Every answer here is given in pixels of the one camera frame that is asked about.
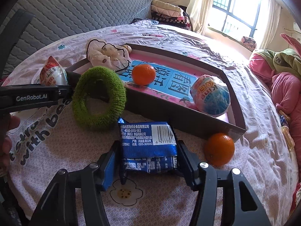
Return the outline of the person's left hand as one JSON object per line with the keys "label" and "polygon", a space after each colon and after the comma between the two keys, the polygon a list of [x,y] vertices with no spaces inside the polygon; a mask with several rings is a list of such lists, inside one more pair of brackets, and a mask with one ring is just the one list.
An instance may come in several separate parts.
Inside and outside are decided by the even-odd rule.
{"label": "person's left hand", "polygon": [[20,124],[20,118],[5,114],[1,116],[1,176],[6,175],[7,168],[10,164],[10,150],[12,148],[12,141],[7,135],[7,132],[15,129]]}

